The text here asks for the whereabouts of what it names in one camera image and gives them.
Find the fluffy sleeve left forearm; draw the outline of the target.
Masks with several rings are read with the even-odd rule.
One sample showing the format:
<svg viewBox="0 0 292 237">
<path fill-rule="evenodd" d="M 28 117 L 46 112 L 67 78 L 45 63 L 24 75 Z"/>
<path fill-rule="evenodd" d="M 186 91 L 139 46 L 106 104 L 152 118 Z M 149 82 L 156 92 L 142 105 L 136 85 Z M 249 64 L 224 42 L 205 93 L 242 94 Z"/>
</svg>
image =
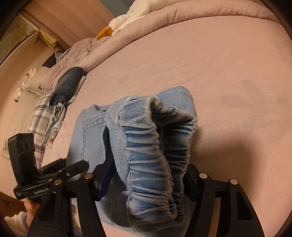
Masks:
<svg viewBox="0 0 292 237">
<path fill-rule="evenodd" d="M 27 213 L 21 211 L 12 217 L 5 216 L 4 220 L 7 222 L 8 226 L 12 229 L 16 236 L 25 237 L 29 229 L 26 224 L 26 218 Z"/>
</svg>

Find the left hand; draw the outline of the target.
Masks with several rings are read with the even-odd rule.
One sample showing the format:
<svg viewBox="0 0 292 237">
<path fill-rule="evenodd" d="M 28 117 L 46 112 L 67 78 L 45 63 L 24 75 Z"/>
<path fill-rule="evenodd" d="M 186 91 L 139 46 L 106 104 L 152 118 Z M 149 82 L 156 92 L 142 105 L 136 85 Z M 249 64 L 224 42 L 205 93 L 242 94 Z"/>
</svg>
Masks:
<svg viewBox="0 0 292 237">
<path fill-rule="evenodd" d="M 25 199 L 24 205 L 27 211 L 26 224 L 28 227 L 30 227 L 40 205 L 28 199 Z"/>
</svg>

